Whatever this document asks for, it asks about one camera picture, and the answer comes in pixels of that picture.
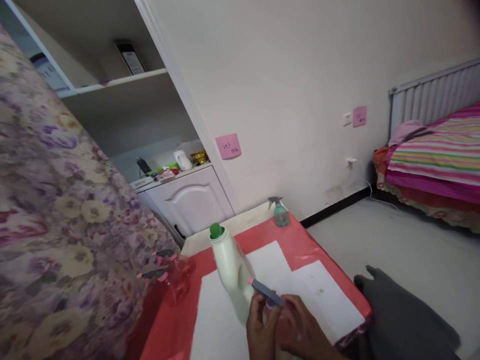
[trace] light switch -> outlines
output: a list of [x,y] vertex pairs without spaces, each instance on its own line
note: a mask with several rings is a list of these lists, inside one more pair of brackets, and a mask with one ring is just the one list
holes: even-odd
[[346,112],[342,115],[343,118],[343,126],[350,125],[352,123],[352,113]]

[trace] white floor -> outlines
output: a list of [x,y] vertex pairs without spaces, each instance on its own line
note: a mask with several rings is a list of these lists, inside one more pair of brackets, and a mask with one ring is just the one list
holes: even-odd
[[382,269],[460,334],[457,354],[480,348],[480,236],[408,206],[363,199],[308,231],[353,279],[365,265]]

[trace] green bottle cap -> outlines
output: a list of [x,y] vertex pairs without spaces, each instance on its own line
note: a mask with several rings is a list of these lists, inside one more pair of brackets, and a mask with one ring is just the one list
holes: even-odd
[[218,239],[224,233],[225,228],[221,227],[218,222],[210,226],[210,239]]

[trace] yellow container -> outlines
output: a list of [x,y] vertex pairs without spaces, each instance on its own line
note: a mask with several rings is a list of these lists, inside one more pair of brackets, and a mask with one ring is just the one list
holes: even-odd
[[203,163],[206,163],[209,160],[209,157],[207,156],[207,152],[205,149],[195,152],[193,154],[190,154],[193,162],[197,165],[201,165]]

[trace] black baseboard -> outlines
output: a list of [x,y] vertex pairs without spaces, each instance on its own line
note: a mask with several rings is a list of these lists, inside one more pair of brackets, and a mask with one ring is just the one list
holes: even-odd
[[307,229],[312,225],[322,221],[323,219],[328,218],[330,215],[338,213],[340,210],[348,208],[350,205],[353,205],[368,196],[370,196],[370,187],[366,187],[363,190],[357,191],[349,197],[346,197],[343,200],[340,200],[339,202],[334,203],[327,208],[324,208],[323,210],[313,214],[312,216],[309,216],[306,219],[300,221],[300,224],[305,229]]

